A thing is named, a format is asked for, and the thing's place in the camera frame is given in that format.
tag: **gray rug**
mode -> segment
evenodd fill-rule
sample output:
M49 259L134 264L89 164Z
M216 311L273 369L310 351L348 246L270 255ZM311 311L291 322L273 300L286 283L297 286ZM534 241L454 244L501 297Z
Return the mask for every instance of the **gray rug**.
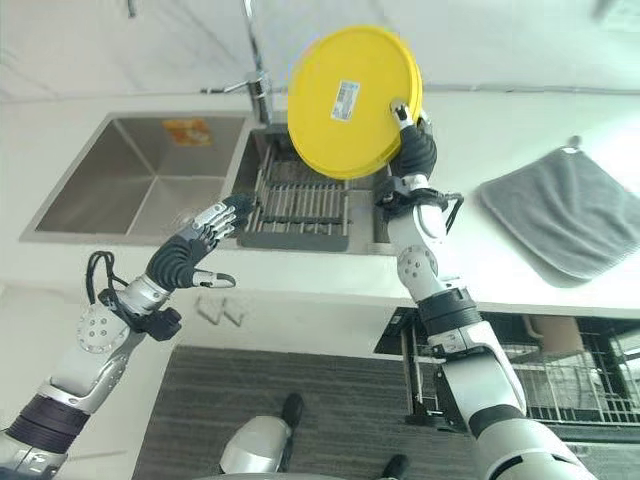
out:
M277 415L290 392L306 403L291 472L371 480L405 453L410 480L476 478L465 437L403 423L401 362L193 347L173 353L133 478L212 474L233 433L255 415ZM638 450L603 448L586 452L593 473L631 479Z

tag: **countertop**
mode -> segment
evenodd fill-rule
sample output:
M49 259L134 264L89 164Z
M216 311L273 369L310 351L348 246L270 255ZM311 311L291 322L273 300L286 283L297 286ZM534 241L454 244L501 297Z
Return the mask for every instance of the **countertop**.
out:
M286 109L286 99L275 98ZM530 163L574 134L614 177L640 191L640 99L569 94L425 95L438 141L433 185L467 196L450 241L469 290L488 311L640 318L640 254L575 285L533 258L477 204L475 187ZM21 242L20 235L87 140L112 112L250 110L244 95L148 95L3 104L0 111L0 283L81 289L88 255L116 253L133 278L154 247ZM343 303L411 305L395 258L244 249L214 252L205 269L228 272L243 292Z

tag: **cable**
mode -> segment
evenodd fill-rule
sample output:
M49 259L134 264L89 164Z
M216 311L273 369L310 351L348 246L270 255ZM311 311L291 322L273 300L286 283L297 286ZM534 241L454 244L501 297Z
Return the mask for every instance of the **cable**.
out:
M127 10L129 10L129 18L136 18L136 4L134 0L127 0Z
M89 261L87 262L87 272L85 274L85 287L87 289L87 297L89 298L89 303L91 303L91 305L96 303L96 291L93 285L93 276L100 259L104 260L105 272L107 274L107 290L109 292L110 299L115 305L115 312L116 314L118 314L118 316L120 316L120 318L125 318L127 313L123 310L122 305L120 305L118 294L116 293L116 289L114 287L114 282L118 282L123 287L126 287L129 284L113 272L113 266L116 263L116 258L112 252L98 250L96 252L93 252L89 257Z
M455 222L456 220L458 211L460 210L460 207L462 207L462 204L464 203L464 196L461 193L447 193L445 194L445 197L447 201L455 200L455 203L451 208L451 213L449 213L449 216L447 217L447 221L446 221L447 233L449 233L449 230L451 230L451 227L453 227L453 222Z

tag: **yellow lid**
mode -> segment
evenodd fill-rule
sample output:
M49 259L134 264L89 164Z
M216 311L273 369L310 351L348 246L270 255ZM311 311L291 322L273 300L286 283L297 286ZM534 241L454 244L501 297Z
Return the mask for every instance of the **yellow lid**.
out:
M288 124L300 157L332 178L369 175L400 147L389 113L404 99L414 120L422 78L400 38L378 27L340 30L312 45L289 85Z

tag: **gray towel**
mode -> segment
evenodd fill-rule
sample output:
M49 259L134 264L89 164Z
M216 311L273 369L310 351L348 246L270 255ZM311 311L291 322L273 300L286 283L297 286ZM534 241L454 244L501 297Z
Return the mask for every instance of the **gray towel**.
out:
M577 148L478 187L481 203L561 272L590 280L640 246L640 199Z

